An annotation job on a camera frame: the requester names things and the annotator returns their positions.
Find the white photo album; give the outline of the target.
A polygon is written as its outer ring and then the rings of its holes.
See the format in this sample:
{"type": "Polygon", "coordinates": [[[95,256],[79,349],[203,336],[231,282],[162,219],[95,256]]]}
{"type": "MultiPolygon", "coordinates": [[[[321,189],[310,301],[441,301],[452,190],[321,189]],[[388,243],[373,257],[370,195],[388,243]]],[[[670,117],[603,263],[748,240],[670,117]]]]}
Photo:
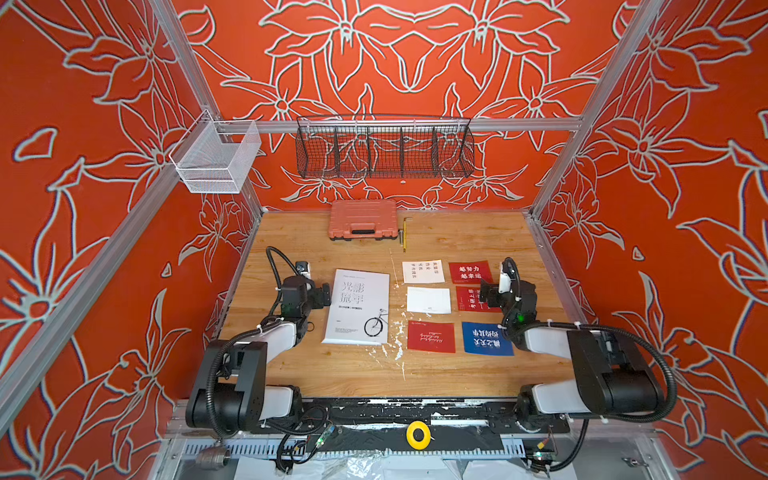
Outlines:
{"type": "Polygon", "coordinates": [[[386,344],[389,289],[388,274],[337,269],[323,343],[386,344]]]}

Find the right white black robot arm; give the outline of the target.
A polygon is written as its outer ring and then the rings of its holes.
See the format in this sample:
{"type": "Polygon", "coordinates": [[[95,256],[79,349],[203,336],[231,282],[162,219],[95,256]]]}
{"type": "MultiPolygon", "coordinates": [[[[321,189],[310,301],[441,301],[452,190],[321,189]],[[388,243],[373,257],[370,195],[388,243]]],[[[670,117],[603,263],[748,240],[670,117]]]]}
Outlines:
{"type": "Polygon", "coordinates": [[[498,283],[481,283],[480,300],[501,309],[500,334],[516,348],[573,368],[571,380],[521,388],[514,418],[522,428],[536,431],[561,415],[653,423],[673,411],[678,382],[656,347],[616,327],[540,321],[536,286],[522,279],[512,258],[501,262],[498,283]]]}

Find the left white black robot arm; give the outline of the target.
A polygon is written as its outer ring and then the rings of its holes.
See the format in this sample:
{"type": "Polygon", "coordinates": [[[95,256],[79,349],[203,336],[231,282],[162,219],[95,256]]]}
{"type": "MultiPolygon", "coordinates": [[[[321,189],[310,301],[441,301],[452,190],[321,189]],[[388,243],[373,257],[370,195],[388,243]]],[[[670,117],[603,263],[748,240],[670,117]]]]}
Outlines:
{"type": "Polygon", "coordinates": [[[293,262],[276,247],[265,249],[276,298],[258,325],[205,349],[185,409],[185,423],[217,439],[255,433],[276,423],[282,429],[302,415],[295,386],[269,386],[267,367],[298,346],[310,330],[310,314],[331,303],[330,285],[316,284],[309,264],[293,262]]]}

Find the white card red chinese text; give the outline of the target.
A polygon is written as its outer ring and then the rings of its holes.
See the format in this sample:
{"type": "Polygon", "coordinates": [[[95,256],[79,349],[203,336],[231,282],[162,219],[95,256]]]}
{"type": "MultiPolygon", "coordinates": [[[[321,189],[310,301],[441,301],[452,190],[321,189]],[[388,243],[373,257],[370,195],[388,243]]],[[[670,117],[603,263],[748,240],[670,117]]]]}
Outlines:
{"type": "Polygon", "coordinates": [[[441,260],[404,261],[403,280],[407,284],[439,284],[445,282],[441,260]]]}

